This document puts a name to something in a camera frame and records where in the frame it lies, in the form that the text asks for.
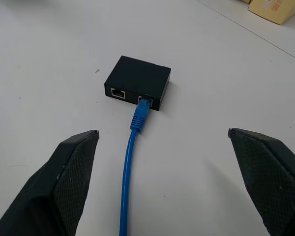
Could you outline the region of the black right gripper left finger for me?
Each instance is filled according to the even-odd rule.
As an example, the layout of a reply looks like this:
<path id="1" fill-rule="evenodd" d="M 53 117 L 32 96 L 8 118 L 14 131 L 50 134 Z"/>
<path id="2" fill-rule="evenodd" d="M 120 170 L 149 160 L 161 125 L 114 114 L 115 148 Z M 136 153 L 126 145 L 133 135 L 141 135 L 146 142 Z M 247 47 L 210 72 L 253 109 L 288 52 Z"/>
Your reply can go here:
<path id="1" fill-rule="evenodd" d="M 74 236 L 88 195 L 99 132 L 62 141 L 0 219 L 0 236 Z"/>

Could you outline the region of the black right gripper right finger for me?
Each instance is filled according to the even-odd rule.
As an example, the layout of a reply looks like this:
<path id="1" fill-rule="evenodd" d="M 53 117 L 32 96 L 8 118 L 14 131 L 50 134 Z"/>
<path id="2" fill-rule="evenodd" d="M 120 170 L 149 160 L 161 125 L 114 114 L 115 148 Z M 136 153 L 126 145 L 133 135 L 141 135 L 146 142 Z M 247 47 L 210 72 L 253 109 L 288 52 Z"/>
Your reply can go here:
<path id="1" fill-rule="evenodd" d="M 271 236 L 295 236 L 295 155 L 273 137 L 230 128 L 245 188 Z"/>

